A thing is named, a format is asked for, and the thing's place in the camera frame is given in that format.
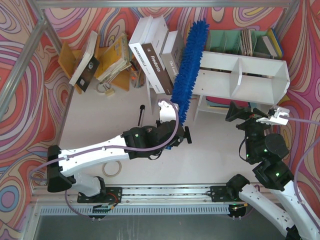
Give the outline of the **blue microfiber duster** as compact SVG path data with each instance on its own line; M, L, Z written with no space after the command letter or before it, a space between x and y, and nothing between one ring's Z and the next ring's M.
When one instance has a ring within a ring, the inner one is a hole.
M186 39L179 72L175 78L171 96L171 102L178 105L178 118L181 125L187 119L187 112L200 70L208 32L209 24L207 24L206 20L198 20L192 24Z

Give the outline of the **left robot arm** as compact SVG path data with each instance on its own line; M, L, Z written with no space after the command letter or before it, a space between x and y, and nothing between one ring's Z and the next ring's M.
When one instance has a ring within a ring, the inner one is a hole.
M86 197L102 192L104 181L84 174L83 169L108 162L136 158L158 158L166 147L177 147L185 137L185 130L175 120L158 126L133 127L110 140L76 149L61 149L52 145L47 153L47 190L60 193L77 190Z

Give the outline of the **black clip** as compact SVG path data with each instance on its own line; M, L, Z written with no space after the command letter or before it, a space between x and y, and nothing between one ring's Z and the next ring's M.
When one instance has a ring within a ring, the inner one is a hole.
M191 133L190 133L190 129L188 126L184 127L184 136L183 137L187 140L188 144L192 144Z

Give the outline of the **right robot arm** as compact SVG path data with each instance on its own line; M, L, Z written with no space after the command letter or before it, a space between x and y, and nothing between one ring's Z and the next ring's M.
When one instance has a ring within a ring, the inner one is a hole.
M265 134L274 125L285 126L292 120L290 111L273 106L268 113L257 108L241 107L230 102L225 117L243 123L236 128L244 131L246 156L243 160L256 165L252 170L258 182L268 189L282 205L279 207L262 195L243 175L237 174L226 183L226 194L232 200L242 200L268 219L287 240L318 240L320 219L301 194L297 173L283 162L290 153L285 139L278 133Z

